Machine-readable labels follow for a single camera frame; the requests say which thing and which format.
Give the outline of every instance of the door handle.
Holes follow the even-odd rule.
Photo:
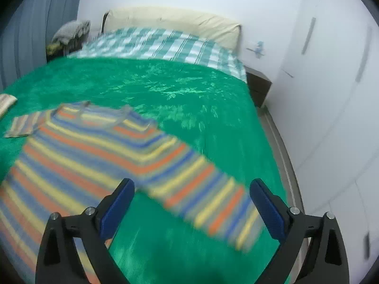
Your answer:
[[[358,72],[356,75],[356,82],[358,82],[358,83],[361,82],[363,72],[366,68],[368,54],[370,52],[370,45],[371,45],[372,36],[373,36],[373,28],[371,26],[368,26],[367,32],[366,32],[365,48],[363,49],[361,64],[359,65]]]
[[[301,51],[301,54],[303,54],[303,55],[306,53],[306,50],[308,48],[308,44],[309,44],[310,38],[312,37],[313,29],[315,27],[315,23],[316,23],[316,17],[313,17],[311,22],[310,22],[306,42],[304,43],[303,50]]]

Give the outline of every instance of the folded cloth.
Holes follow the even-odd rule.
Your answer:
[[[68,45],[71,40],[79,39],[90,31],[90,21],[70,21],[61,26],[54,34],[51,42],[59,41],[64,45]]]
[[[16,102],[17,98],[8,94],[0,94],[0,118],[8,111],[9,107]]]

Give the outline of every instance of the metal screw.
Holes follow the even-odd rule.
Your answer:
[[[55,220],[55,219],[57,219],[59,216],[60,216],[59,212],[53,212],[53,213],[50,215],[50,219],[51,219],[51,220]]]
[[[329,218],[329,219],[334,219],[335,218],[335,215],[332,213],[332,212],[330,212],[330,211],[328,211],[327,213],[326,213],[326,216]]]
[[[90,216],[90,215],[93,215],[95,213],[95,208],[94,207],[88,207],[86,208],[86,210],[84,211],[86,213],[86,215]]]
[[[300,213],[300,209],[295,207],[295,206],[292,206],[290,209],[289,209],[289,212],[293,215],[298,215]]]

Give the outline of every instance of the white wardrobe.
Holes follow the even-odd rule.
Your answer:
[[[379,255],[379,27],[361,0],[302,0],[267,106],[306,213],[336,215],[359,283]]]

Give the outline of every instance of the sweater sleeve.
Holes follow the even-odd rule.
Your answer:
[[[37,111],[31,114],[17,116],[12,120],[12,125],[4,135],[5,138],[26,137],[32,134],[40,125],[45,123],[46,116],[51,114],[52,110]]]

